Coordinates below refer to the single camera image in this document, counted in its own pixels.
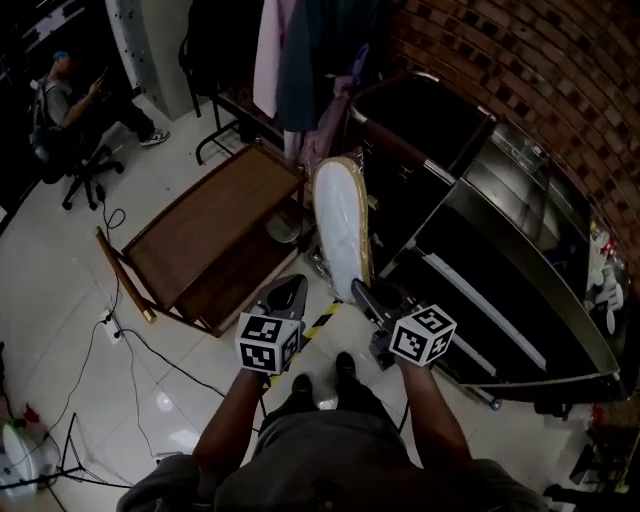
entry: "yellow black caution tape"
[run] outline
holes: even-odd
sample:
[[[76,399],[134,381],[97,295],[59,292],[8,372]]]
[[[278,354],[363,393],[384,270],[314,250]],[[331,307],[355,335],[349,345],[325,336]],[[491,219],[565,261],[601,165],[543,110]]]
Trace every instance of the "yellow black caution tape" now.
[[[331,319],[331,317],[338,312],[341,306],[342,306],[342,301],[340,299],[334,300],[331,303],[331,306],[329,306],[329,308],[320,316],[320,318],[318,318],[313,323],[313,325],[309,328],[309,330],[303,336],[303,345],[302,345],[303,349],[304,347],[307,346],[307,343],[309,343],[313,339],[313,337],[316,334],[318,334],[320,329],[322,329],[322,327]],[[297,352],[296,354],[294,354],[294,356],[291,358],[291,362],[289,363],[289,368],[291,368],[291,365],[299,355],[300,355],[300,352]],[[267,389],[270,388],[276,383],[276,381],[279,378],[280,378],[280,375],[272,375],[271,377],[269,377],[269,383],[268,384],[265,383],[264,387]]]

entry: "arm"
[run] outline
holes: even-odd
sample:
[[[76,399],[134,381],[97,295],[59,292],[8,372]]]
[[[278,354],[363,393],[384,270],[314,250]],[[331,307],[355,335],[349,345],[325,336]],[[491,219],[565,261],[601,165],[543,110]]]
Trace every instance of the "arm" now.
[[[78,120],[78,118],[82,115],[86,108],[91,105],[91,103],[93,103],[93,100],[100,92],[101,86],[102,78],[96,80],[89,88],[89,92],[87,93],[87,95],[69,109],[67,114],[64,116],[64,119],[60,123],[61,128],[67,128],[69,125],[75,123]]]
[[[451,469],[470,461],[462,429],[444,401],[431,370],[400,357],[396,357],[396,362],[402,371],[422,465],[430,469]]]
[[[198,464],[211,471],[218,482],[242,463],[262,392],[260,376],[250,370],[240,370],[193,451]]]

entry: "sneaker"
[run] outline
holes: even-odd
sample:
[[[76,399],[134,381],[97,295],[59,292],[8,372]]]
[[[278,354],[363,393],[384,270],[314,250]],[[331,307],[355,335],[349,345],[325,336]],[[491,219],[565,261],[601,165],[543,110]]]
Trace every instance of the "sneaker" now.
[[[142,147],[155,146],[156,144],[162,144],[169,138],[171,134],[167,130],[154,130],[148,139],[140,141]]]
[[[336,358],[336,372],[338,374],[338,382],[344,379],[356,379],[356,362],[347,352],[340,352]]]
[[[291,384],[291,393],[312,393],[313,385],[311,384],[311,379],[306,373],[301,373],[294,380],[293,384]]]

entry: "cable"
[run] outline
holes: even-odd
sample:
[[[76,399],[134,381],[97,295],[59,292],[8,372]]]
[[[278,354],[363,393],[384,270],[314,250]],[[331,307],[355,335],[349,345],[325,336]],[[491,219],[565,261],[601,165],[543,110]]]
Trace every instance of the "cable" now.
[[[48,438],[53,439],[53,437],[51,437],[51,431],[56,428],[58,426],[58,424],[62,421],[62,418],[64,417],[65,413],[67,412],[67,409],[69,408],[69,402],[71,400],[71,395],[73,395],[73,393],[75,393],[76,389],[78,389],[78,386],[80,385],[80,381],[82,380],[82,375],[84,374],[84,370],[87,367],[87,362],[89,361],[89,356],[91,355],[91,349],[93,348],[93,340],[95,338],[96,335],[96,328],[98,327],[98,325],[100,325],[102,322],[97,322],[94,326],[93,326],[93,331],[91,332],[91,341],[89,342],[89,350],[87,350],[87,355],[84,358],[84,363],[82,363],[82,368],[80,369],[80,375],[78,376],[78,381],[76,382],[76,385],[73,386],[73,389],[71,390],[71,393],[69,393],[67,395],[67,402],[64,405],[64,409],[62,410],[62,414],[60,414],[60,416],[58,417],[58,419],[55,421],[55,423],[45,432],[44,437],[42,438],[42,441],[40,441],[40,443],[33,449],[31,450],[29,453],[27,453],[22,459],[20,459],[20,461],[16,462],[15,464],[12,464],[11,466],[8,466],[6,469],[11,469],[14,468],[16,466],[18,466],[19,464],[22,464],[27,457],[29,457],[29,455],[31,455],[33,452],[35,452],[37,449],[39,449]]]
[[[404,414],[402,415],[402,421],[400,422],[400,426],[398,427],[398,432],[402,432],[404,424],[407,421],[407,416],[409,416],[409,400],[407,400],[407,405],[404,408]]]
[[[222,391],[220,391],[219,389],[209,385],[209,384],[205,384],[204,382],[202,382],[201,380],[197,379],[196,377],[194,377],[193,375],[191,375],[189,372],[184,371],[182,368],[180,368],[178,365],[172,363],[171,361],[169,361],[166,357],[164,357],[160,352],[157,352],[156,350],[152,349],[149,344],[144,341],[144,339],[142,338],[142,336],[140,336],[136,331],[134,331],[133,329],[120,329],[121,333],[125,333],[125,332],[130,332],[134,335],[136,335],[138,337],[138,339],[142,342],[142,344],[147,347],[147,350],[149,350],[150,352],[154,353],[155,355],[157,355],[160,359],[162,359],[165,363],[167,363],[169,366],[171,366],[172,368],[178,370],[180,373],[182,373],[183,375],[185,375],[186,377],[189,377],[193,382],[195,382],[196,384],[200,384],[201,386],[210,389],[212,391],[215,391],[216,393],[218,393],[218,395],[220,395],[222,398],[226,397],[227,395],[224,394]],[[266,409],[264,409],[264,402],[262,401],[262,398],[260,398],[260,403],[261,406],[263,407],[263,411],[266,411]],[[257,428],[251,427],[251,430],[253,430],[254,432],[260,432]]]
[[[264,400],[262,400],[262,397],[260,397],[260,408],[262,409],[262,417],[266,418],[267,417],[267,408],[264,406]]]
[[[116,229],[117,227],[121,226],[122,223],[127,218],[127,214],[122,208],[116,208],[113,211],[113,213],[111,214],[111,216],[109,217],[109,219],[107,220],[107,206],[106,206],[106,203],[104,201],[104,197],[102,198],[102,205],[103,205],[102,218],[104,220],[105,228],[106,228],[106,231],[107,231],[107,240],[110,240],[109,232],[112,229]],[[122,212],[122,219],[119,222],[113,224],[113,217],[115,216],[115,214],[118,211]],[[116,308],[116,306],[118,304],[118,295],[119,295],[119,291],[120,291],[120,280],[117,278],[117,276],[116,276],[116,280],[117,280],[116,300],[115,300],[113,309],[111,310],[112,314],[115,311],[115,308]],[[62,413],[60,414],[58,419],[55,421],[55,423],[50,428],[47,429],[47,431],[44,434],[44,437],[42,438],[42,441],[40,441],[40,443],[38,443],[38,445],[36,445],[36,447],[33,448],[33,450],[31,450],[29,453],[27,453],[22,459],[20,459],[19,462],[16,462],[15,464],[12,464],[11,466],[8,466],[8,467],[6,467],[4,469],[11,469],[11,468],[14,468],[14,467],[18,466],[19,464],[22,464],[22,462],[24,462],[27,459],[27,457],[29,457],[32,453],[34,453],[36,450],[41,448],[44,445],[44,443],[47,441],[47,439],[49,439],[49,438],[51,438],[53,443],[56,445],[56,448],[58,450],[58,455],[60,455],[60,447],[58,446],[58,443],[56,443],[55,439],[53,439],[53,437],[51,436],[51,432],[62,421],[62,418],[64,417],[65,413],[67,412],[67,409],[69,408],[69,402],[71,401],[71,396],[75,393],[76,389],[78,389],[78,386],[80,385],[80,381],[82,380],[82,375],[84,374],[84,370],[87,367],[87,363],[89,362],[89,356],[91,355],[91,350],[93,348],[93,340],[94,340],[95,335],[96,335],[96,329],[98,328],[98,325],[100,325],[101,323],[103,323],[103,322],[102,321],[96,322],[96,324],[93,326],[93,330],[91,331],[91,341],[89,342],[89,350],[87,350],[87,355],[84,358],[84,362],[82,363],[82,368],[80,369],[80,375],[78,376],[78,380],[77,380],[75,386],[73,386],[73,389],[71,390],[71,392],[67,395],[67,401],[66,401],[66,403],[64,405],[64,409],[62,410]]]
[[[107,243],[111,245],[111,231],[122,226],[124,221],[127,220],[127,213],[122,208],[116,208],[111,212],[111,215],[107,219],[107,201],[106,201],[106,195],[104,193],[104,189],[101,189],[100,192],[98,192],[98,190],[96,189],[96,192],[97,192],[98,200],[102,202],[102,220],[104,221]],[[114,223],[113,218],[116,216],[116,214],[118,214],[118,212],[122,214],[122,218],[118,222]],[[111,308],[111,316],[115,314],[116,308],[118,307],[119,298],[120,298],[120,279],[116,275],[116,298]],[[133,369],[134,363],[135,363],[135,355],[133,352],[133,348],[129,343],[129,340],[124,336],[122,338],[126,342],[127,347],[129,348],[129,352],[131,352],[130,371],[131,371],[131,380],[133,382],[133,392],[136,398],[136,422],[138,424],[138,430],[140,430],[142,437],[144,437],[144,440],[147,442],[147,448],[149,448],[149,455],[153,459],[154,456],[153,456],[153,450],[151,449],[151,443],[149,442],[149,438],[147,437],[147,434],[145,434],[144,430],[142,430],[142,426],[140,425],[140,398],[138,397],[138,385],[136,383],[136,376]]]
[[[127,220],[127,213],[122,208],[116,208],[111,212],[111,215],[107,219],[107,202],[104,191],[102,194],[98,194],[98,200],[102,202],[102,220],[104,221],[105,227],[105,235],[107,238],[107,242],[111,245],[111,231],[122,226],[125,220]],[[113,218],[116,216],[118,212],[122,213],[122,219],[119,222],[113,223]],[[120,298],[120,279],[116,275],[116,299],[113,303],[113,307],[111,308],[111,314],[113,314],[118,307],[118,300]]]
[[[151,449],[151,443],[149,442],[149,438],[147,437],[147,434],[144,433],[144,430],[142,430],[142,426],[140,425],[140,399],[138,398],[138,386],[136,384],[136,376],[133,370],[133,365],[135,362],[135,356],[133,354],[133,348],[131,347],[131,343],[129,343],[129,340],[125,337],[122,336],[122,339],[125,341],[125,343],[127,344],[127,347],[129,347],[129,352],[131,352],[131,366],[130,366],[130,371],[131,371],[131,380],[133,381],[133,392],[135,394],[136,397],[136,416],[137,416],[137,422],[138,422],[138,430],[140,430],[140,433],[142,434],[142,437],[144,437],[144,440],[147,442],[147,448],[149,448],[149,455],[151,455],[151,458],[153,459],[153,450]]]

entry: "hand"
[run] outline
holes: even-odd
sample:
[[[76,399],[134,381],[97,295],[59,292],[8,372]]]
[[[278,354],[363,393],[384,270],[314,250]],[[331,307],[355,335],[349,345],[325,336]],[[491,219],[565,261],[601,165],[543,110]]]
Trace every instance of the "hand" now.
[[[89,96],[91,99],[95,98],[102,88],[103,80],[103,78],[98,78],[95,82],[93,82],[91,84],[91,87],[89,87],[89,93],[87,94],[87,96]]]

